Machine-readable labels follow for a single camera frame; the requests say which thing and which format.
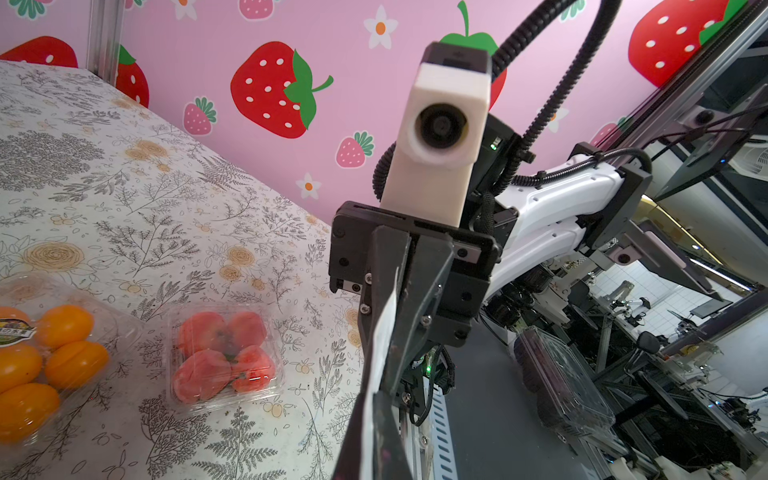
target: white camera housing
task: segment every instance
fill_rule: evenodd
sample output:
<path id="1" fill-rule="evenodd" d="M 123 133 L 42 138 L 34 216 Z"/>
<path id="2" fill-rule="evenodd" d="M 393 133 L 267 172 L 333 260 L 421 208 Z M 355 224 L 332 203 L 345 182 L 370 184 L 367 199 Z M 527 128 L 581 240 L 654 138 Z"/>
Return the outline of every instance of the white camera housing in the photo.
<path id="1" fill-rule="evenodd" d="M 427 48 L 408 96 L 381 208 L 458 227 L 490 101 L 487 52 L 444 44 Z M 461 137 L 447 148 L 431 147 L 422 138 L 419 116 L 435 104 L 452 105 L 466 119 Z"/>

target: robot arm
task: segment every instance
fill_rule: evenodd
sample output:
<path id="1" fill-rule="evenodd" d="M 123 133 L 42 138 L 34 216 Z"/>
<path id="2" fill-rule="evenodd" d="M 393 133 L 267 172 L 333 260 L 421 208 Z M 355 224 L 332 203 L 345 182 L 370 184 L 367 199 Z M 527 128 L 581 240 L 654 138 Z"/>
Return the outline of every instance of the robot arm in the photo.
<path id="1" fill-rule="evenodd" d="M 515 184 L 520 161 L 529 157 L 533 140 L 613 21 L 620 2 L 603 0 L 577 59 L 529 132 L 516 137 L 500 165 L 503 172 L 488 170 L 498 178 L 490 191 L 503 193 L 496 208 L 493 202 L 482 206 L 484 232 L 464 225 L 491 82 L 573 1 L 542 2 L 491 59 L 472 48 L 430 45 L 397 148 L 387 150 L 383 173 L 376 168 L 381 207 L 346 202 L 337 211 L 330 288 L 361 296 L 358 324 L 366 361 L 334 479 L 412 478 L 396 416 L 419 425 L 429 413 L 433 379 L 427 389 L 424 380 L 442 346 L 462 346 L 485 298 L 532 266 L 617 236 L 650 183 L 650 171 L 605 163 L 609 152 L 577 155 L 563 168 L 525 182 L 534 186 Z M 486 221 L 494 210 L 500 210 L 498 229 Z"/>

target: camera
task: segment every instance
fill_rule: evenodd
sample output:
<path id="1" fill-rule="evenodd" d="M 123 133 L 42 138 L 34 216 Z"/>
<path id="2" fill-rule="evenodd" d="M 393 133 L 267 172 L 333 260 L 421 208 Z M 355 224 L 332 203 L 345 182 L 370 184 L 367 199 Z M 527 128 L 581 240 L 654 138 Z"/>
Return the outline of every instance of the camera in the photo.
<path id="1" fill-rule="evenodd" d="M 424 50 L 397 135 L 381 208 L 457 227 L 491 103 L 485 50 Z"/>
<path id="2" fill-rule="evenodd" d="M 422 140 L 434 148 L 455 145 L 464 133 L 467 118 L 461 110 L 450 104 L 434 104 L 419 114 Z"/>

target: clear plastic lid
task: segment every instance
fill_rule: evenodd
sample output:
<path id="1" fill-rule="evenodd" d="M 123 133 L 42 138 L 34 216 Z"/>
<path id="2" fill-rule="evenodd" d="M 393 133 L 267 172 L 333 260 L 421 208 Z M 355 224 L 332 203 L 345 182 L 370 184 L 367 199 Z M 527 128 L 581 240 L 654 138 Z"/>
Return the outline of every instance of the clear plastic lid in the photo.
<path id="1" fill-rule="evenodd" d="M 167 397 L 206 412 L 279 395 L 285 378 L 266 309 L 248 303 L 184 303 L 163 312 Z"/>
<path id="2" fill-rule="evenodd" d="M 538 414 L 550 428 L 571 435 L 609 429 L 614 413 L 560 339 L 528 327 L 515 340 L 525 386 L 538 395 Z"/>
<path id="3" fill-rule="evenodd" d="M 115 372 L 144 324 L 43 272 L 0 281 L 0 458 L 50 435 Z"/>

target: white fan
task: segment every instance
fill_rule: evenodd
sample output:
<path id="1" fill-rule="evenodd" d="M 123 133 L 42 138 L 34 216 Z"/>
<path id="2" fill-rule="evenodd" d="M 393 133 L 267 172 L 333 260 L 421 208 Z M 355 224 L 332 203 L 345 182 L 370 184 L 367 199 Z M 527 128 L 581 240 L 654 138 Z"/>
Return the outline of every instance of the white fan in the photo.
<path id="1" fill-rule="evenodd" d="M 768 135 L 753 135 L 728 164 L 745 177 L 768 181 Z"/>

